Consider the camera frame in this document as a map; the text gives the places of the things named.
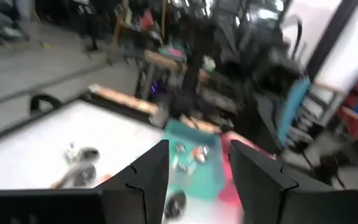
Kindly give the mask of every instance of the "white table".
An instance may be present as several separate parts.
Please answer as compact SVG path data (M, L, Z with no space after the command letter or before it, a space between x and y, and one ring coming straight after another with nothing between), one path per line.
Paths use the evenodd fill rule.
M114 175L157 144L163 131L84 102L76 102L0 140L0 189L44 189L68 169L71 142L96 147L97 179ZM172 223L239 223L241 211L188 197L184 216Z

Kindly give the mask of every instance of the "white wall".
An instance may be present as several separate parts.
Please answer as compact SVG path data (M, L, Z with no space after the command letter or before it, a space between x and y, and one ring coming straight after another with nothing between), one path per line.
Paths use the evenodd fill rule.
M341 0L293 0L287 12L287 17L297 15L303 23L303 34L298 53L305 45L304 54L300 57L305 66L314 52L324 30L331 20ZM291 26L283 30L284 37L291 40L290 53L296 41L297 28Z
M336 103L331 105L331 108L323 118L323 122L329 120L344 99L344 95L348 94L357 80L358 10L356 10L352 19L343 30L342 35L334 45L314 80L314 83L320 84L321 86L328 86L329 89L343 93L342 96L338 96L335 99ZM334 96L333 91L323 89L316 89L313 92L326 102L329 102ZM305 103L305 105L308 106L310 110L314 110L312 104L308 105Z

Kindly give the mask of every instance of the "wooden plank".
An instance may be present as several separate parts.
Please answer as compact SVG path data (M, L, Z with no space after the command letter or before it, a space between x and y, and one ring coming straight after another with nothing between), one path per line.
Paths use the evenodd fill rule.
M144 113L155 115L158 112L158 106L154 103L150 103L97 84L91 85L88 88L92 93ZM221 129L218 126L196 118L189 119L186 116L181 116L180 121L191 128L197 128L206 133L214 134L221 132Z
M93 93L105 97L106 99L128 106L130 108L134 108L144 113L148 113L150 115L155 115L158 111L157 105L153 103L120 93L115 90L111 90L109 88L105 88L99 85L92 85L89 87L89 89Z
M343 106L342 110L346 115L358 120L358 113L354 112L352 109Z
M346 95L346 93L343 92L342 90L340 90L340 89L338 89L338 88L336 88L336 87L334 87L334 86L328 85L327 83L314 82L314 83L312 83L312 85L313 85L313 86L316 86L316 87L318 87L318 88L323 88L323 89L326 89L326 90L331 90L331 91L333 91L333 92L335 92L335 93L337 93L337 94L343 95L343 96Z

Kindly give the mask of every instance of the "teal box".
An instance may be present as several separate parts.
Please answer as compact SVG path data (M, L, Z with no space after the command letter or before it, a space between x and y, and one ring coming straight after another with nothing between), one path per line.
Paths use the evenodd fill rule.
M226 178L223 171L223 155L221 140L218 135L204 133L200 130L189 128L183 123L171 119L165 128L164 139L169 140L170 172L168 188L170 190L184 190L186 194L194 197L214 200L222 191ZM186 152L177 154L176 144L184 144ZM209 147L209 154L204 164L198 164L191 157L192 151L197 146ZM188 167L194 166L194 172L188 175L186 172L173 170L173 160L177 155L178 163Z

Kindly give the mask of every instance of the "concrete floor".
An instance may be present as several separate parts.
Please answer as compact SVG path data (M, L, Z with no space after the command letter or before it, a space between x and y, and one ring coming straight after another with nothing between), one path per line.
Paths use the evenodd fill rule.
M30 27L32 43L21 50L8 50L0 47L0 97L15 91L64 77L104 60L96 57L90 60L81 53L81 42L75 34L49 26ZM43 49L38 42L50 45ZM133 95L137 80L137 70L124 63L106 67L70 81L46 88L44 92L67 99L87 86L98 83ZM0 104L0 129L28 116L29 97L23 96ZM318 155L340 148L341 145L330 135L324 134L306 153L312 162L318 162ZM285 158L295 164L306 165L305 160L290 152ZM358 169L342 170L340 176L348 188L358 188Z

